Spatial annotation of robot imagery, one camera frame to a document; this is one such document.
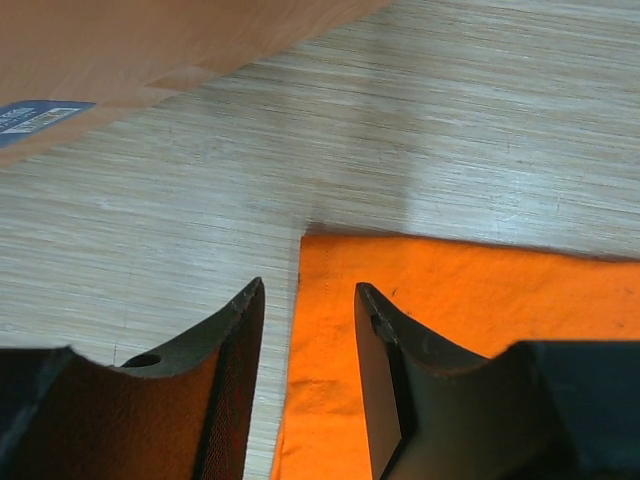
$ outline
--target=laminate flooring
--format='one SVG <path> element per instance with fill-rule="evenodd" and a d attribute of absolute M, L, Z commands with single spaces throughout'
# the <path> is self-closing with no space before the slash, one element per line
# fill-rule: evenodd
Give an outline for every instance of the laminate flooring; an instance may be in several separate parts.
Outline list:
<path fill-rule="evenodd" d="M 0 344 L 121 363 L 262 276 L 268 478 L 300 237 L 640 257 L 640 4 L 402 0 L 0 171 Z"/>

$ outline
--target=cardboard box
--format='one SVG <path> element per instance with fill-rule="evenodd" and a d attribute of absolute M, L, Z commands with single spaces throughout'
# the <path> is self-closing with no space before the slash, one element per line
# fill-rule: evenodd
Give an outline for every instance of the cardboard box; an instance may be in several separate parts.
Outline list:
<path fill-rule="evenodd" d="M 0 165 L 390 0 L 22 0 L 0 16 Z"/>

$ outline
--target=sticker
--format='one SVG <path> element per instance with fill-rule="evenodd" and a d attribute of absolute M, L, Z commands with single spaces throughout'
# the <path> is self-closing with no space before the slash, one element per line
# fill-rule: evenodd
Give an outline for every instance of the sticker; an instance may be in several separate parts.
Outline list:
<path fill-rule="evenodd" d="M 0 148 L 38 133 L 78 113 L 95 103 L 28 100 L 0 108 Z"/>

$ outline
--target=hole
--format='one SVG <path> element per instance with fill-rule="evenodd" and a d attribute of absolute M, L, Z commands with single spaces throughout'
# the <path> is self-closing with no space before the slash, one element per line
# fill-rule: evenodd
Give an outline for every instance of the hole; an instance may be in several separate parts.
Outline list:
<path fill-rule="evenodd" d="M 162 360 L 160 355 L 156 355 L 154 353 L 143 353 L 137 357 L 130 358 L 122 366 L 124 368 L 150 367 L 151 365 L 160 363 L 160 360 Z"/>

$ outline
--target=orange cloth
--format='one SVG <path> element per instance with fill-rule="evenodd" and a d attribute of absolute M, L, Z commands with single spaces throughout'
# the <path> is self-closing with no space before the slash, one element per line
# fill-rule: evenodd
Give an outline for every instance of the orange cloth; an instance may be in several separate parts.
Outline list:
<path fill-rule="evenodd" d="M 302 239 L 272 480 L 371 480 L 357 282 L 477 353 L 519 339 L 640 338 L 640 263 L 416 238 Z"/>

